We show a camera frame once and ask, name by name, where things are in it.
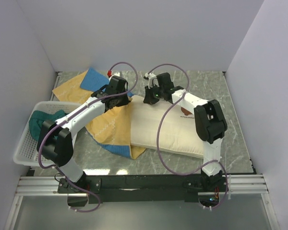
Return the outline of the blue and yellow pillowcase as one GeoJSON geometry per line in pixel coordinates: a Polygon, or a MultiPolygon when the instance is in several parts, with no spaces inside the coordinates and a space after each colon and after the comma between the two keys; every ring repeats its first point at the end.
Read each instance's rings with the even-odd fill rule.
{"type": "MultiPolygon", "coordinates": [[[[93,91],[108,82],[108,77],[94,69],[71,78],[52,92],[61,102],[83,104],[93,91]]],[[[138,158],[146,148],[131,144],[131,103],[114,107],[89,122],[85,128],[93,140],[103,149],[132,160],[138,158]]]]}

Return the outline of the cream pillow with bear print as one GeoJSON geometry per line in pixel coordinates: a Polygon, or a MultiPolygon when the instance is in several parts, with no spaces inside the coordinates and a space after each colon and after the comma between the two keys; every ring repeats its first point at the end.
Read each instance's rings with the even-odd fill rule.
{"type": "MultiPolygon", "coordinates": [[[[134,95],[128,104],[131,113],[131,144],[156,149],[159,123],[170,103],[160,101],[148,105],[143,100],[143,97],[134,95]]],[[[194,116],[185,115],[180,106],[173,107],[162,123],[159,148],[161,151],[202,159],[204,142],[197,135],[194,116]]]]}

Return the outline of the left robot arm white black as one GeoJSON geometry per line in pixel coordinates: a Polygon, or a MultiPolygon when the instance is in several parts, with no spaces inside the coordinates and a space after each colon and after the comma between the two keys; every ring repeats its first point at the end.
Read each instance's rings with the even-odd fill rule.
{"type": "Polygon", "coordinates": [[[73,158],[73,139],[77,133],[96,117],[108,110],[127,105],[127,81],[117,75],[110,77],[108,84],[92,93],[78,108],[56,121],[43,122],[37,144],[38,163],[41,157],[53,162],[52,167],[69,179],[69,187],[74,192],[82,192],[86,188],[86,175],[73,158]]]}

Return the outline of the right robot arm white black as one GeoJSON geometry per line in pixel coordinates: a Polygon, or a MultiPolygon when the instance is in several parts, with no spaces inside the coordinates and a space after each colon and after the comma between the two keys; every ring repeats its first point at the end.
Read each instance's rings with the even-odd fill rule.
{"type": "Polygon", "coordinates": [[[202,188],[206,191],[214,190],[220,183],[225,182],[222,177],[225,168],[220,159],[221,144],[228,126],[219,101],[201,99],[188,92],[187,89],[175,86],[167,72],[158,75],[149,72],[144,75],[144,79],[148,81],[148,85],[145,86],[144,103],[154,105],[163,99],[172,104],[165,111],[157,129],[157,151],[160,152],[159,136],[162,123],[167,113],[176,105],[194,115],[197,135],[204,142],[203,165],[191,173],[175,172],[167,167],[162,157],[159,157],[161,163],[168,171],[176,175],[186,176],[201,171],[202,188]]]}

